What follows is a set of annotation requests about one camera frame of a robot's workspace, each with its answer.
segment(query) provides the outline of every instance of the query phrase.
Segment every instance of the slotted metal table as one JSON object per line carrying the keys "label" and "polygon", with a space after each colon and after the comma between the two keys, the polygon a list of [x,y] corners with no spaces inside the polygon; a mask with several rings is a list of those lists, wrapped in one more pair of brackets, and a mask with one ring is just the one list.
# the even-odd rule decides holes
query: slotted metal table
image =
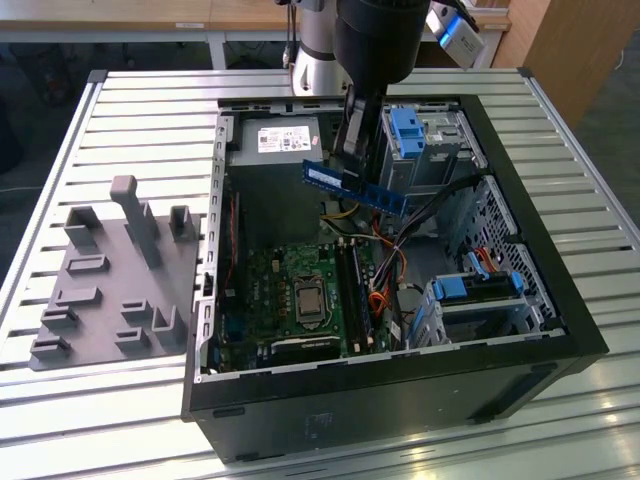
{"label": "slotted metal table", "polygon": [[113,72],[93,79],[0,291],[1,478],[639,473],[640,235],[535,80],[515,70],[416,70],[390,88],[480,96],[611,349],[513,417],[225,466],[198,427],[179,419],[184,356],[29,370],[29,348],[68,242],[61,225],[70,206],[121,216],[108,202],[109,184],[114,175],[131,174],[156,215],[186,204],[206,221],[216,100],[291,95],[282,71]]}

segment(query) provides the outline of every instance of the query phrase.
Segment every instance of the wooden table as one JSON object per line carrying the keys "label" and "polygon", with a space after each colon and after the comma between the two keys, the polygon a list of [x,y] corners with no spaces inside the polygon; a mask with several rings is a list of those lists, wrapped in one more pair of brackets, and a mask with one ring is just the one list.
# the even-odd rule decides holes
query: wooden table
{"label": "wooden table", "polygon": [[[487,47],[474,67],[491,66],[509,29],[506,11],[476,15]],[[287,16],[272,0],[0,0],[0,42],[207,42],[214,69],[226,69],[227,41],[284,41]],[[428,31],[423,41],[435,41]]]}

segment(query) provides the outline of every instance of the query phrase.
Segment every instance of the red wire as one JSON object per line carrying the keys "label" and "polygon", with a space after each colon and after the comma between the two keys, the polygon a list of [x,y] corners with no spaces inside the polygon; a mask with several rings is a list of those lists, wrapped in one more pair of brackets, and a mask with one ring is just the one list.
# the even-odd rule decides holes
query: red wire
{"label": "red wire", "polygon": [[236,258],[236,239],[233,235],[233,218],[235,217],[235,195],[231,196],[231,214],[229,216],[229,228],[231,230],[231,266],[229,267],[229,273],[227,273],[227,279],[224,282],[224,289],[222,290],[222,296],[226,295],[231,275],[233,274],[233,264]]}

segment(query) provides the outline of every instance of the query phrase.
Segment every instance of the sticker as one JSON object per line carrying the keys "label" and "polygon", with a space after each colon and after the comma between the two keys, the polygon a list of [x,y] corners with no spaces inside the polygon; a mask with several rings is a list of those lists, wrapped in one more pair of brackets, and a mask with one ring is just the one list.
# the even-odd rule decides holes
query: sticker
{"label": "sticker", "polygon": [[311,150],[308,126],[271,127],[258,130],[258,153]]}
{"label": "sticker", "polygon": [[391,335],[396,337],[396,340],[400,341],[400,327],[396,322],[391,322]]}
{"label": "sticker", "polygon": [[309,170],[308,175],[309,175],[309,178],[318,180],[319,182],[324,183],[325,185],[331,185],[333,187],[342,188],[342,181],[339,178],[334,178],[325,173],[318,172],[317,170]]}
{"label": "sticker", "polygon": [[176,28],[204,28],[204,23],[176,23]]}

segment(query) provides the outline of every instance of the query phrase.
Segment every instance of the table leg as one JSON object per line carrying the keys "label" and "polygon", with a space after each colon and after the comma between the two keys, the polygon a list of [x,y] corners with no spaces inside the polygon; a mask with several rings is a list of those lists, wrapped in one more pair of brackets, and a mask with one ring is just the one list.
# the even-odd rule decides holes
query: table leg
{"label": "table leg", "polygon": [[224,56],[224,32],[209,32],[207,34],[209,51],[211,53],[211,64],[214,70],[226,70],[227,60]]}

